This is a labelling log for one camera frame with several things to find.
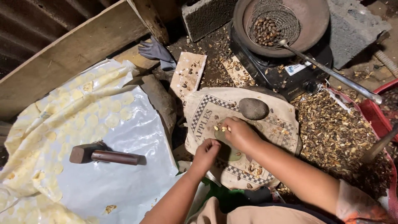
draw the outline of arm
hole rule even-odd
[[[339,181],[319,169],[295,158],[275,145],[263,141],[246,122],[226,118],[225,137],[240,151],[290,188],[302,201],[336,214]]]
[[[214,164],[221,144],[206,139],[195,153],[190,169],[146,214],[141,224],[184,223],[201,179]]]

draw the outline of gas stove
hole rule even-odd
[[[327,73],[298,56],[268,58],[257,55],[243,45],[233,26],[229,30],[230,48],[256,84],[281,94],[289,102],[304,92],[317,92],[318,84],[329,77]],[[329,68],[332,66],[332,51],[325,37],[304,54]]]

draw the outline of stove label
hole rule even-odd
[[[287,71],[287,73],[292,76],[294,74],[296,74],[297,72],[305,69],[307,66],[311,65],[311,63],[309,63],[308,61],[305,62],[305,64],[297,64],[297,65],[289,65],[289,66],[285,66],[285,70]]]

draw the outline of stove knob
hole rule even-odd
[[[316,93],[318,91],[318,83],[314,80],[306,80],[303,82],[302,88],[307,93]]]

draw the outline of wire basket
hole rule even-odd
[[[261,20],[264,22],[271,20],[272,24],[261,24],[259,23]],[[281,45],[277,43],[280,40],[287,40],[289,45],[297,40],[300,35],[300,22],[296,14],[289,7],[281,4],[267,4],[253,11],[248,19],[246,34],[259,47],[279,50],[281,49]]]

